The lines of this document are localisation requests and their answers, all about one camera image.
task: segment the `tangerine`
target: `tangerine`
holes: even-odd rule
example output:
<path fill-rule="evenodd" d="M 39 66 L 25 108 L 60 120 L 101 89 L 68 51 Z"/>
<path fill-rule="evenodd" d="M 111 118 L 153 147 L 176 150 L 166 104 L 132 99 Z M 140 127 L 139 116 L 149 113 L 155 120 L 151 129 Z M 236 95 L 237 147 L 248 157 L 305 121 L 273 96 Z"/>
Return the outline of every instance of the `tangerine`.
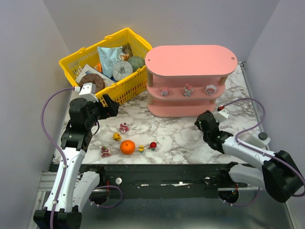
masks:
<path fill-rule="evenodd" d="M 130 155 L 135 150 L 135 144 L 131 140 L 125 140 L 121 143 L 120 150 L 123 154 Z"/>

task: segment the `white wall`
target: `white wall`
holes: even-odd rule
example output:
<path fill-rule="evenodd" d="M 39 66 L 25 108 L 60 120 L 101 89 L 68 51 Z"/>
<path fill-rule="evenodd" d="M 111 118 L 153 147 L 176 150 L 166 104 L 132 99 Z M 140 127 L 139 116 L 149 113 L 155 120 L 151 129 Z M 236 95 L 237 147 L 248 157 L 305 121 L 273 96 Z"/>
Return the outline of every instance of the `white wall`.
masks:
<path fill-rule="evenodd" d="M 305 1 L 281 0 L 245 66 L 254 97 L 266 107 L 274 151 L 289 152 L 305 175 Z M 292 198 L 305 228 L 305 198 Z"/>
<path fill-rule="evenodd" d="M 71 52 L 130 27 L 155 47 L 219 44 L 244 61 L 279 0 L 44 0 Z"/>
<path fill-rule="evenodd" d="M 68 49 L 41 0 L 1 1 L 0 7 L 0 228 L 27 228 L 41 172 L 54 148 L 40 126 L 41 108 L 69 86 L 58 60 Z M 68 93 L 46 113 L 57 137 Z"/>

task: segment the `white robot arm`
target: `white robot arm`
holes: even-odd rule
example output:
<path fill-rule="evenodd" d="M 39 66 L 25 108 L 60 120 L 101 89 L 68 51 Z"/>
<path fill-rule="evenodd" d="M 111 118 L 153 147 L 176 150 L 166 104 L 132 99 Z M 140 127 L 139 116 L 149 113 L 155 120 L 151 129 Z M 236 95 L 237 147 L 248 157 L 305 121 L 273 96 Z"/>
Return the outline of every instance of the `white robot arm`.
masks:
<path fill-rule="evenodd" d="M 218 125 L 227 117 L 227 111 L 221 110 L 215 115 L 206 111 L 195 122 L 203 132 L 203 140 L 212 149 L 235 156 L 253 166 L 231 164 L 227 178 L 236 183 L 263 188 L 272 198 L 285 203 L 303 186 L 302 176 L 293 159 L 283 150 L 276 153 L 241 140 L 237 142 L 233 134 L 219 130 Z"/>
<path fill-rule="evenodd" d="M 92 191 L 100 183 L 100 175 L 93 171 L 85 172 L 78 186 L 74 189 L 77 175 L 92 139 L 91 128 L 100 119 L 116 116 L 119 104 L 110 99 L 107 94 L 103 98 L 107 104 L 104 107 L 95 96 L 95 85 L 86 83 L 80 89 L 80 98 L 70 102 L 70 120 L 61 137 L 61 148 L 65 158 L 61 157 L 55 182 L 43 210 L 36 210 L 34 221 L 41 229 L 79 228 L 81 211 Z"/>

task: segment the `pink shelf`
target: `pink shelf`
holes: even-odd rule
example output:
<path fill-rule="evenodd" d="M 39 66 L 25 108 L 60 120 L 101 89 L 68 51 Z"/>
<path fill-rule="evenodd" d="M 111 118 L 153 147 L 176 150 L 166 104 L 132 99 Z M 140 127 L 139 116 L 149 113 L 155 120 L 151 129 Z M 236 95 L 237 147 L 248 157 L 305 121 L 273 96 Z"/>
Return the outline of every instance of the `pink shelf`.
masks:
<path fill-rule="evenodd" d="M 209 101 L 154 101 L 148 105 L 149 111 L 157 117 L 197 117 L 203 112 L 215 109 L 215 104 Z"/>
<path fill-rule="evenodd" d="M 212 100 L 224 93 L 225 85 L 218 84 L 219 78 L 176 78 L 166 79 L 153 76 L 153 87 L 147 87 L 148 92 L 156 99 L 160 100 Z M 185 97 L 184 86 L 188 83 L 192 85 L 194 91 L 190 97 Z M 217 92 L 211 96 L 205 94 L 204 89 L 207 85 L 213 84 L 217 87 Z M 160 87 L 168 86 L 172 92 L 167 97 L 160 95 Z"/>
<path fill-rule="evenodd" d="M 237 58 L 219 45 L 168 45 L 145 56 L 147 70 L 159 77 L 225 77 L 237 66 Z"/>

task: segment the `marble surface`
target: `marble surface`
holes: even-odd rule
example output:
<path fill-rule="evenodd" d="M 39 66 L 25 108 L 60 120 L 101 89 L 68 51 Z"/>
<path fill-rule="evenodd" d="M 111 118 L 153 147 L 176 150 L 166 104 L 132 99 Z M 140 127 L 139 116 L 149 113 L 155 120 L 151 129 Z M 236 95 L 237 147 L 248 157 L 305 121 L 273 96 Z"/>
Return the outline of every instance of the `marble surface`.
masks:
<path fill-rule="evenodd" d="M 216 105 L 223 105 L 240 97 L 249 97 L 246 83 L 238 65 L 228 77 L 224 94 L 217 99 Z M 240 101 L 227 106 L 230 111 L 228 120 L 220 124 L 220 129 L 236 134 L 257 123 L 251 101 Z M 69 120 L 66 114 L 64 127 Z M 153 116 L 147 108 L 147 92 L 139 94 L 119 108 L 117 117 L 100 120 L 100 129 L 93 136 L 83 164 L 212 164 L 229 163 L 238 158 L 223 155 L 212 150 L 204 141 L 203 134 L 194 125 L 196 118 L 158 118 Z M 132 155 L 124 155 L 119 151 L 120 143 L 113 140 L 112 135 L 119 131 L 120 123 L 126 122 L 129 131 L 121 134 L 123 140 L 132 140 L 136 144 L 136 151 Z M 151 142 L 157 143 L 155 151 L 147 149 Z M 146 150 L 137 151 L 139 145 Z M 102 158 L 101 146 L 111 149 L 111 156 Z M 56 151 L 54 163 L 60 161 L 60 154 Z"/>

